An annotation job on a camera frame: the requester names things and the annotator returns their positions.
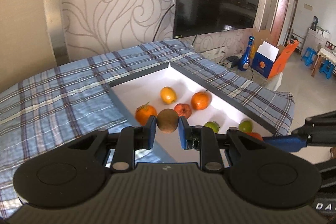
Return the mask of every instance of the green lime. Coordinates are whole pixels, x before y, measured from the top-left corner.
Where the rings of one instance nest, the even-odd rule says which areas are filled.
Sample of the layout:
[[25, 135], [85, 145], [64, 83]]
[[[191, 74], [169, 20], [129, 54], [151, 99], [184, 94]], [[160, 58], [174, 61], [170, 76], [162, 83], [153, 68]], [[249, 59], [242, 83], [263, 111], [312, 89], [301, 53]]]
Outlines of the green lime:
[[219, 128], [220, 128], [219, 124], [217, 122], [215, 122], [215, 121], [213, 121], [213, 122], [206, 122], [204, 124], [204, 126], [211, 128], [215, 133], [218, 133]]
[[244, 133], [251, 133], [253, 130], [252, 122], [249, 120], [241, 122], [238, 126], [238, 130]]

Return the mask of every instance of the ribbed black surface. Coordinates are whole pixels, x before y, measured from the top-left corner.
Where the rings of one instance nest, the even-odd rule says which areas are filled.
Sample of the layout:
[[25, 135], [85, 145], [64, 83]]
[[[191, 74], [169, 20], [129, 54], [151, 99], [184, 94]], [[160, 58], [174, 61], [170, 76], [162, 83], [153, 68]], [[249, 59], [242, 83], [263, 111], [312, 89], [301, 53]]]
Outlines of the ribbed black surface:
[[324, 224], [311, 207], [272, 211], [236, 196], [220, 175], [200, 171], [196, 164], [138, 164], [114, 175], [97, 196], [63, 210], [24, 205], [10, 224]]

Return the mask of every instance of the plaid tablecloth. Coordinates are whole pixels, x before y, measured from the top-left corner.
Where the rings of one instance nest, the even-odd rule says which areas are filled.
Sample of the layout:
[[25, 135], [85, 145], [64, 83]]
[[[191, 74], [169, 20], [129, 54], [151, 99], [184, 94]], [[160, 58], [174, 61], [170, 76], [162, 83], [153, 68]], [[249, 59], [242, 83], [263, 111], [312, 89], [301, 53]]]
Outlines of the plaid tablecloth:
[[[230, 72], [189, 44], [162, 41], [57, 67], [0, 94], [0, 216], [20, 206], [12, 178], [25, 160], [97, 128], [129, 126], [108, 96], [108, 82], [160, 63], [175, 62], [228, 94], [286, 135], [294, 114], [290, 93], [274, 92]], [[137, 159], [160, 161], [160, 148]]]

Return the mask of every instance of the blue glass bottle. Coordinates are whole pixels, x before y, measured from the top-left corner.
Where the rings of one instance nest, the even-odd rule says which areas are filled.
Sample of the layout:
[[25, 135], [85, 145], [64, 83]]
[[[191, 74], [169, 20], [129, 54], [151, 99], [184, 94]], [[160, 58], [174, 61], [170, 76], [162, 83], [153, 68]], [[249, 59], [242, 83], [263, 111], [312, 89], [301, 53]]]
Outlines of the blue glass bottle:
[[243, 54], [243, 56], [241, 57], [241, 59], [239, 60], [238, 68], [242, 71], [245, 71], [249, 68], [249, 54], [250, 54], [250, 51], [251, 51], [251, 46], [253, 44], [253, 41], [254, 41], [254, 37], [250, 36], [249, 37], [249, 42], [247, 44], [246, 51]]

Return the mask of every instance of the red apple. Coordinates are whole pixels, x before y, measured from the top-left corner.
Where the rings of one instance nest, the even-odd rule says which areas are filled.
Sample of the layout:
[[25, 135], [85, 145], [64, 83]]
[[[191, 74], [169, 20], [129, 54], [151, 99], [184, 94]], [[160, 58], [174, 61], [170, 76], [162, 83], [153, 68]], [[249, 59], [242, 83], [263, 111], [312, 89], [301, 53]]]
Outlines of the red apple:
[[185, 116], [186, 119], [188, 119], [193, 112], [188, 104], [177, 104], [174, 107], [174, 110], [177, 112], [178, 116]]

